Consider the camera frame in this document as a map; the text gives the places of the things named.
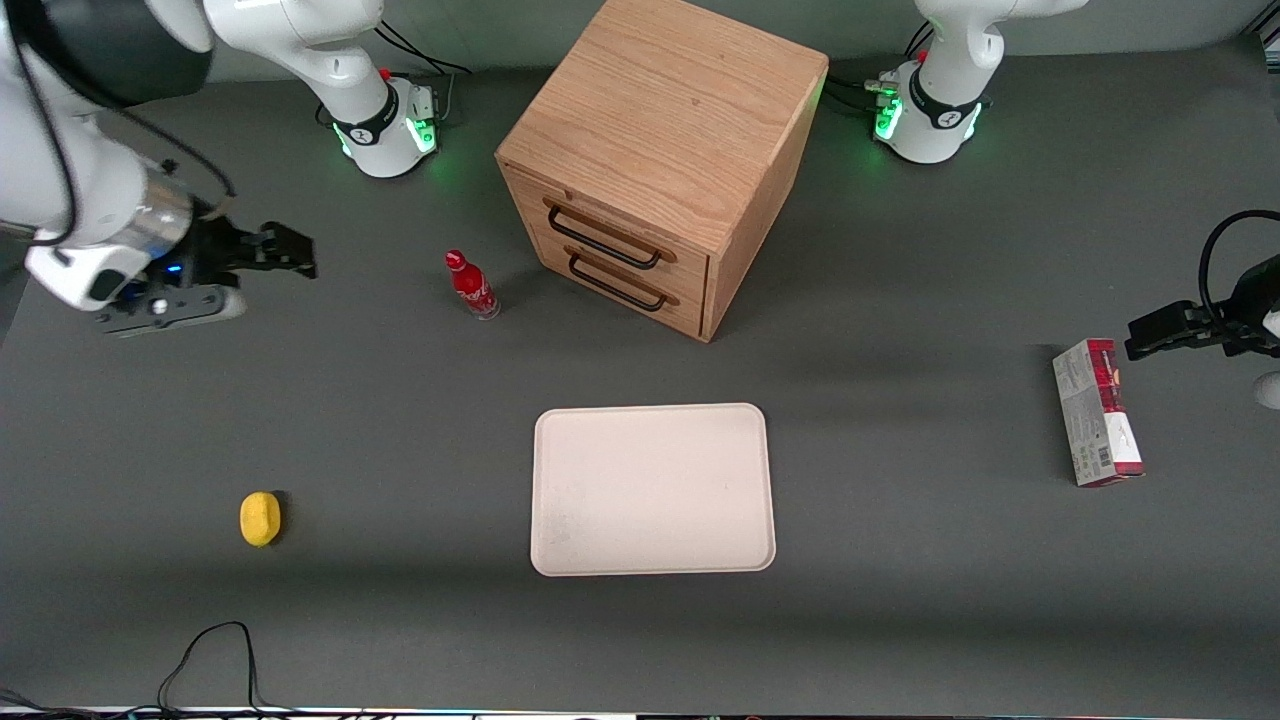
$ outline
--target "red and white box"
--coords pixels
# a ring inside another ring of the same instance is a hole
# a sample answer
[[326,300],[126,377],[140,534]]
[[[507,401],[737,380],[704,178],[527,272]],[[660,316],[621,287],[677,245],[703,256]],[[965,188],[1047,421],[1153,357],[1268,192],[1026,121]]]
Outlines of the red and white box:
[[1071,442],[1075,484],[1100,488],[1142,475],[1138,442],[1120,404],[1116,342],[1080,342],[1053,359],[1053,375]]

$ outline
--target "coca-cola bottle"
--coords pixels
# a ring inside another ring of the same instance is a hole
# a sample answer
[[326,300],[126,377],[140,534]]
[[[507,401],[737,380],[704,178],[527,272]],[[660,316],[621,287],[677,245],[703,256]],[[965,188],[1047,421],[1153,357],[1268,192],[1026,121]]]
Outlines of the coca-cola bottle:
[[467,263],[467,259],[457,250],[444,254],[444,264],[449,266],[449,274],[453,275],[453,290],[458,292],[471,313],[481,320],[495,318],[502,310],[502,305],[498,304],[498,299],[493,295],[493,288],[489,287],[489,281],[485,279],[480,268]]

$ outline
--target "bottle cap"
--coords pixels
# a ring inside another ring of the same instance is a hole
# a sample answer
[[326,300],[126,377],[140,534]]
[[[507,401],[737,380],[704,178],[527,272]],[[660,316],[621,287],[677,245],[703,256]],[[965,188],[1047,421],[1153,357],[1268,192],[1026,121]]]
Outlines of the bottle cap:
[[444,254],[444,264],[448,265],[451,270],[461,270],[467,266],[467,259],[463,258],[457,250],[451,250]]

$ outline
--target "black metal handle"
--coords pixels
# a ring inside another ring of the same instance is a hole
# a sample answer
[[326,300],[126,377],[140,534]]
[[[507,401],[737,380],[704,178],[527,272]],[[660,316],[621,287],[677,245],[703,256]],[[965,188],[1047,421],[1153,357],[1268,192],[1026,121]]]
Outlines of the black metal handle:
[[552,211],[547,214],[547,224],[549,224],[553,231],[556,231],[556,232],[558,232],[558,233],[561,233],[561,234],[563,234],[566,237],[571,237],[571,238],[581,242],[582,245],[585,245],[588,247],[591,247],[594,250],[599,250],[600,252],[604,252],[605,255],[608,255],[609,258],[613,258],[614,260],[617,260],[620,263],[626,263],[627,265],[631,265],[632,268],[636,268],[636,269],[640,269],[640,270],[652,270],[653,266],[658,264],[658,260],[662,259],[662,252],[658,252],[657,250],[654,251],[653,258],[649,258],[648,260],[641,260],[639,258],[632,258],[632,256],[627,255],[626,252],[620,252],[620,251],[609,247],[608,245],[604,245],[603,242],[600,242],[598,240],[591,240],[590,237],[586,237],[585,234],[577,232],[573,228],[567,228],[567,227],[557,223],[556,218],[558,218],[559,214],[561,214],[559,205],[552,205]]
[[609,284],[609,283],[607,283],[607,282],[604,282],[604,281],[602,281],[599,278],[593,278],[591,275],[589,275],[589,274],[584,273],[582,270],[577,269],[577,261],[581,260],[581,259],[582,259],[582,256],[579,255],[579,254],[576,254],[576,252],[572,254],[570,256],[570,259],[568,259],[568,272],[572,273],[575,278],[586,281],[586,282],[591,283],[593,286],[603,290],[604,292],[608,292],[613,297],[617,297],[618,300],[621,300],[623,302],[635,305],[636,307],[644,310],[645,313],[657,313],[658,310],[662,310],[663,305],[667,304],[667,296],[666,295],[659,295],[657,302],[645,302],[644,300],[640,300],[639,297],[636,297],[634,295],[622,292],[621,290],[613,287],[612,284]]

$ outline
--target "white tray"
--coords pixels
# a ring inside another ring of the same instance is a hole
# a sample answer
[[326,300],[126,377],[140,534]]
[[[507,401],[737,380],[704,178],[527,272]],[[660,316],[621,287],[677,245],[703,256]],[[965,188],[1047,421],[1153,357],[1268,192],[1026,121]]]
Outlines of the white tray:
[[534,429],[532,510],[543,575],[763,570],[764,415],[745,402],[550,410]]

